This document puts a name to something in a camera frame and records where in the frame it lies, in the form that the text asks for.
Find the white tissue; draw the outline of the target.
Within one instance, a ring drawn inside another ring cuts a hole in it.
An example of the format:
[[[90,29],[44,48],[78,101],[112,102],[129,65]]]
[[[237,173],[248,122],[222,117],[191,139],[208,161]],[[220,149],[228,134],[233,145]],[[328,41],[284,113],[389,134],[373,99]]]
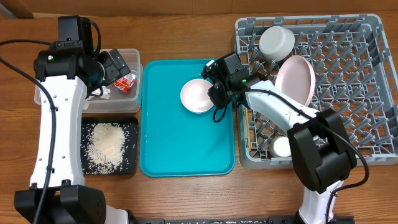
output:
[[[102,86],[102,87],[96,89],[94,92],[90,93],[88,95],[88,97],[86,98],[85,104],[83,106],[83,109],[84,110],[88,109],[89,104],[90,104],[89,101],[92,98],[94,98],[95,100],[100,100],[100,99],[107,100],[107,99],[109,99],[110,98],[110,91],[111,90],[109,88],[106,88],[105,86]]]

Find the large pink plate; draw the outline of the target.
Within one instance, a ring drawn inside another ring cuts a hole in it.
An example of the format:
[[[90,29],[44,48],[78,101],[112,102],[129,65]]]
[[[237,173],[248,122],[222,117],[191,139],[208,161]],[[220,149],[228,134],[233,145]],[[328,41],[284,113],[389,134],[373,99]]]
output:
[[[282,64],[274,85],[283,94],[308,106],[315,91],[314,69],[302,56],[291,56]]]

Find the grey bowl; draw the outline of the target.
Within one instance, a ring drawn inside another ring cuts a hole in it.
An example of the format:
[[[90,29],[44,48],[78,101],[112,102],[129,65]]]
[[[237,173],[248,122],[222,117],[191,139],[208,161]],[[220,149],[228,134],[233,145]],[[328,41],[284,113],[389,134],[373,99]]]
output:
[[[268,60],[279,62],[285,59],[295,44],[294,33],[281,26],[272,26],[259,39],[259,50]]]

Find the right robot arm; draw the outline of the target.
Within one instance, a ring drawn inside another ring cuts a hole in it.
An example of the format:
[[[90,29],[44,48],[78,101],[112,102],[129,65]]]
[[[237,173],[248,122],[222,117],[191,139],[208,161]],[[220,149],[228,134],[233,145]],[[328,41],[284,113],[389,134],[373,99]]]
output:
[[[288,137],[294,171],[305,186],[295,222],[333,223],[335,197],[357,166],[357,149],[349,143],[340,115],[317,111],[279,91],[270,80],[245,69],[227,74],[202,72],[212,82],[208,95],[218,110],[241,103],[270,119]]]

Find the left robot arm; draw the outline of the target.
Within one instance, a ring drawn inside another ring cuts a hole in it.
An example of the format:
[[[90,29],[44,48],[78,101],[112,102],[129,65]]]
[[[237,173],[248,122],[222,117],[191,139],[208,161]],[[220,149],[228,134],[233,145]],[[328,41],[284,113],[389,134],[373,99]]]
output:
[[[119,50],[87,53],[81,47],[48,49],[34,61],[41,119],[37,161],[27,190],[14,196],[30,223],[134,223],[130,211],[107,205],[85,186],[81,116],[86,97],[130,72]]]

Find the white cup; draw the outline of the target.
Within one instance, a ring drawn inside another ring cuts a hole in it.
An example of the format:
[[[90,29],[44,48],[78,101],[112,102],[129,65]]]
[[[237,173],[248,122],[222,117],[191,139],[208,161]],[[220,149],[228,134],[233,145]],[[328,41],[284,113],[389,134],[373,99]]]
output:
[[[290,157],[291,150],[288,137],[279,136],[273,139],[269,151],[273,157]]]

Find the red snack wrapper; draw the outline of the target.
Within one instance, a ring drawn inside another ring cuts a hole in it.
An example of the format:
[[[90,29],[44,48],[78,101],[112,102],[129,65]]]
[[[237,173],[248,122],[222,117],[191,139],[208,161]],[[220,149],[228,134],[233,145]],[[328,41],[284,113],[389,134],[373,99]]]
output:
[[[122,78],[116,80],[113,85],[122,92],[129,93],[133,85],[136,83],[136,80],[137,75],[135,75],[134,73],[129,73]]]

